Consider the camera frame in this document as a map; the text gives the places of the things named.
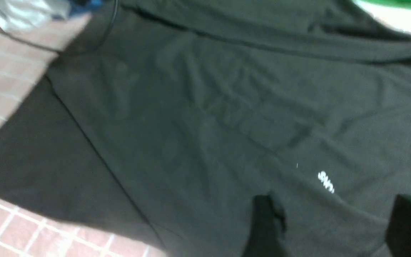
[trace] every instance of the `white logo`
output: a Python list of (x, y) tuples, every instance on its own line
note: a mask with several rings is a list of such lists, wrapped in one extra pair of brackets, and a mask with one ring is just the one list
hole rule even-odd
[(325, 187), (329, 192), (334, 193), (334, 185), (331, 183), (331, 180), (326, 175), (326, 172), (322, 171), (318, 173), (318, 179), (323, 182), (323, 187)]

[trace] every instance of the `black t-shirt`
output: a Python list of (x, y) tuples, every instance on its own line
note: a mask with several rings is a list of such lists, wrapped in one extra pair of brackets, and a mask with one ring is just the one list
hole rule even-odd
[[(55, 60), (50, 83), (0, 131), (0, 149), (11, 142), (25, 158), (0, 153), (0, 177), (36, 185), (0, 180), (0, 197), (173, 257), (240, 257), (253, 199), (271, 195), (293, 256), (389, 255), (393, 200), (411, 194), (411, 36), (343, 0), (121, 5), (103, 47)], [(107, 6), (68, 51), (91, 44), (108, 15)], [(38, 95), (52, 104), (43, 109)], [(52, 127), (25, 140), (45, 151), (13, 139), (17, 126), (39, 130), (29, 114)], [(74, 148), (74, 158), (49, 145)], [(41, 182), (39, 169), (58, 179)], [(61, 179), (74, 172), (86, 174)], [(93, 202), (101, 188), (119, 199)]]

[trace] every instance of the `black cable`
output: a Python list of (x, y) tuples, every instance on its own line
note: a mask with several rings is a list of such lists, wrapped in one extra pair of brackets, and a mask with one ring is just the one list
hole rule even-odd
[(6, 33), (2, 30), (0, 30), (0, 35), (6, 36), (6, 37), (8, 37), (9, 39), (11, 39), (15, 42), (18, 42), (18, 43), (21, 43), (21, 44), (24, 44), (24, 45), (27, 45), (27, 46), (30, 46), (30, 47), (34, 47), (36, 49), (40, 49), (40, 50), (44, 50), (44, 51), (48, 51), (48, 52), (54, 52), (54, 53), (59, 54), (59, 55), (75, 56), (75, 55), (87, 54), (87, 53), (93, 52), (96, 49), (98, 49), (99, 47), (101, 47), (104, 44), (104, 42), (106, 41), (106, 39), (109, 37), (109, 35), (111, 34), (112, 28), (115, 25), (115, 21), (116, 21), (116, 18), (117, 18), (119, 1), (120, 0), (114, 0), (114, 6), (113, 6), (111, 20), (109, 21), (109, 25), (107, 26), (106, 30), (104, 31), (103, 35), (101, 36), (101, 39), (98, 41), (98, 43), (94, 47), (91, 47), (90, 49), (85, 49), (84, 51), (65, 53), (61, 50), (54, 49), (52, 47), (43, 46), (43, 45), (39, 45), (39, 44), (36, 44), (36, 43), (33, 43), (33, 42), (29, 42), (29, 41), (26, 41), (26, 40), (23, 40), (23, 39), (19, 39), (18, 37), (12, 36), (11, 34)]

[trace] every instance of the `green object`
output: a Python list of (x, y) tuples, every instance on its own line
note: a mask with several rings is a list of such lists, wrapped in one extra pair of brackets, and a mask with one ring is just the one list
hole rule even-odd
[(411, 0), (363, 0), (377, 5), (386, 5), (397, 8), (411, 9)]

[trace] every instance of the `black fabric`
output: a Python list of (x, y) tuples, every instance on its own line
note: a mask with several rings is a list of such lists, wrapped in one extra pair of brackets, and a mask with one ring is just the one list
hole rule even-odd
[(411, 194), (411, 36), (351, 3), (124, 0), (97, 52), (46, 75), (0, 130), (1, 198), (173, 257), (241, 257), (271, 195), (272, 253), (390, 256), (393, 199)]
[(397, 196), (386, 231), (386, 243), (394, 257), (411, 257), (411, 196)]

